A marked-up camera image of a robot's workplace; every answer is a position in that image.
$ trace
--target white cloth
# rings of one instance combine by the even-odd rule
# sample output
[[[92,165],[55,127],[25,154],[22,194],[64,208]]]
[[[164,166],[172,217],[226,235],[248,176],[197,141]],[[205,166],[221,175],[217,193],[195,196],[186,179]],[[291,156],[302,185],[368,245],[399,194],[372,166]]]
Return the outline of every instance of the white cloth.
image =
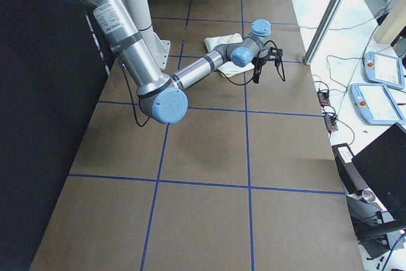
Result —
[[[231,44],[241,42],[242,37],[238,33],[227,36],[208,37],[204,40],[208,52],[212,51],[214,47],[218,46],[219,44]],[[233,64],[233,62],[226,62],[224,65],[220,66],[218,70],[222,71],[222,73],[224,73],[227,77],[232,77],[235,74],[243,73],[253,68],[254,65],[252,63],[249,63],[245,67],[238,67],[237,65]]]

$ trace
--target brown tile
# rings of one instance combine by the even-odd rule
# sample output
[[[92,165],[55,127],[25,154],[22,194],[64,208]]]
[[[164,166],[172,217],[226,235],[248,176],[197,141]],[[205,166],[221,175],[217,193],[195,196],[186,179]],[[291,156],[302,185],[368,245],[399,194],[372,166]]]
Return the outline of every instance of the brown tile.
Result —
[[[30,270],[139,269],[154,186],[68,177]]]
[[[165,69],[164,73],[172,74],[173,72],[175,72],[176,69],[178,68],[178,62],[179,62],[178,57],[169,57],[167,60],[166,69]],[[131,91],[134,96],[134,102],[138,103],[138,98],[136,96],[137,87],[135,85],[135,82],[133,81],[131,76],[128,74],[128,72],[127,72],[127,76],[128,76],[128,81],[130,84]],[[110,102],[131,103],[127,84],[126,84],[124,76],[122,75],[122,71],[121,71],[118,60],[115,61],[114,65],[112,67],[112,70],[107,79],[106,85],[104,86],[104,89],[101,92],[99,100],[100,101],[110,101]]]
[[[183,55],[202,56],[207,53],[204,39],[207,37],[217,37],[241,34],[241,23],[239,22],[201,22],[191,20],[185,33],[185,45]]]
[[[247,86],[248,109],[321,114],[310,67],[300,63],[284,63],[284,67],[286,82],[279,78],[273,62],[263,66],[259,84]]]
[[[244,21],[263,18],[270,22],[297,23],[291,0],[242,0]]]
[[[251,269],[247,190],[161,183],[144,271]]]
[[[189,109],[169,127],[161,178],[246,185],[244,113]]]
[[[192,0],[191,19],[241,21],[241,0]]]
[[[321,117],[249,114],[251,183],[342,192]]]
[[[252,191],[256,270],[363,270],[345,196]]]
[[[165,128],[152,119],[139,128],[130,105],[99,103],[70,172],[155,179]]]
[[[244,24],[244,35],[250,33],[251,24]],[[275,41],[278,48],[283,49],[283,59],[302,62],[306,51],[303,46],[303,40],[300,34],[299,26],[297,25],[277,25],[272,24],[271,39]]]
[[[153,18],[154,32],[160,39],[171,41],[170,55],[180,55],[182,40],[185,36],[186,20]]]
[[[148,3],[151,17],[186,18],[190,0],[148,0]]]
[[[181,67],[186,67],[196,61],[196,58],[182,58]],[[232,81],[243,83],[244,76],[239,74]],[[245,109],[244,87],[228,82],[218,72],[207,76],[199,83],[186,89],[190,107]]]

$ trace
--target black curtain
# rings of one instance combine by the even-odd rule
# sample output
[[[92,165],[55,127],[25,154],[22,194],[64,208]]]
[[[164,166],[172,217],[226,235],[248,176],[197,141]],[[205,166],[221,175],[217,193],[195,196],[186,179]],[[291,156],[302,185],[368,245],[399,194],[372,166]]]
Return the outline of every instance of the black curtain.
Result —
[[[14,271],[29,268],[107,74],[78,5],[0,4],[0,270]]]

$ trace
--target robotic arm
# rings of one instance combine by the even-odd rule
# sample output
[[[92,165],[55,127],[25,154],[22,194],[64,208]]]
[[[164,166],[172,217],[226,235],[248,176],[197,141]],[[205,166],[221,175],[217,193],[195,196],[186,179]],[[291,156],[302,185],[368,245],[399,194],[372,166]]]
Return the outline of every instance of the robotic arm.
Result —
[[[273,49],[266,46],[271,34],[270,23],[256,20],[252,24],[251,33],[241,43],[221,44],[193,64],[169,76],[157,66],[122,0],[76,1],[93,12],[111,50],[134,79],[141,110],[162,124],[176,123],[186,114],[188,100],[183,90],[213,73],[227,61],[239,67],[254,62],[259,77],[260,68]]]

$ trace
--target blue tablet device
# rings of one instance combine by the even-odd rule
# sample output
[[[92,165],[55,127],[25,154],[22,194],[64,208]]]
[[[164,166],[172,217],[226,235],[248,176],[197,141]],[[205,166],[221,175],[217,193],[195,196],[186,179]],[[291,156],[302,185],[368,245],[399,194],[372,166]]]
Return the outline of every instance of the blue tablet device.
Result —
[[[400,58],[368,52],[363,58],[363,67],[368,81],[385,84],[394,89],[404,89],[405,78]]]
[[[384,84],[352,84],[351,98],[370,125],[406,124],[406,118]]]

